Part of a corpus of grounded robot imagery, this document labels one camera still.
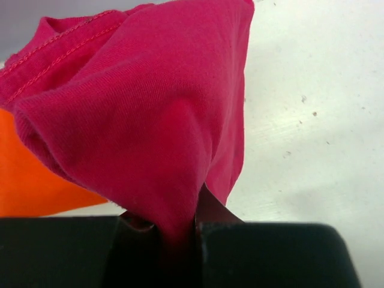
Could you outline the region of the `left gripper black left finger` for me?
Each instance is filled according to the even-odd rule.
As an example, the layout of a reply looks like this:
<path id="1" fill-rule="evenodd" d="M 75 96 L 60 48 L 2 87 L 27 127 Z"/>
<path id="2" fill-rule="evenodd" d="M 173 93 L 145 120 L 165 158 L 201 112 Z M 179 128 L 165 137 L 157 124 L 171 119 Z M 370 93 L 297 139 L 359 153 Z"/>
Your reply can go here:
<path id="1" fill-rule="evenodd" d="M 117 216 L 1 219 L 2 287 L 163 287 L 157 228 Z"/>

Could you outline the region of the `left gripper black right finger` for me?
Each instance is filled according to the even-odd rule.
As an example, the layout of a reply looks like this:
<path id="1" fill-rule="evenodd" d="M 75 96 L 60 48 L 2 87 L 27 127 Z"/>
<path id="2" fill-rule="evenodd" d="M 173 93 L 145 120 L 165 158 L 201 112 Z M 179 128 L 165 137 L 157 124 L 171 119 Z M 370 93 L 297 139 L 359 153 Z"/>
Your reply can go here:
<path id="1" fill-rule="evenodd" d="M 244 222 L 204 185 L 194 218 L 197 287 L 361 287 L 347 245 L 319 223 Z"/>

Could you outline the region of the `pink t shirt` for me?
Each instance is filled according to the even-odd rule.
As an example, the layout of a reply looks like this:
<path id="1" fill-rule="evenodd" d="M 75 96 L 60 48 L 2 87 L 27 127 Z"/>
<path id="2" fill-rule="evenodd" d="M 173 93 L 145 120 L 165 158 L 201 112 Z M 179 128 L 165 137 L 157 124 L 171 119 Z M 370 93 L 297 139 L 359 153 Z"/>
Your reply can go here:
<path id="1" fill-rule="evenodd" d="M 42 18 L 1 70 L 1 107 L 57 175 L 186 243 L 203 185 L 244 161 L 252 1 L 170 1 Z"/>

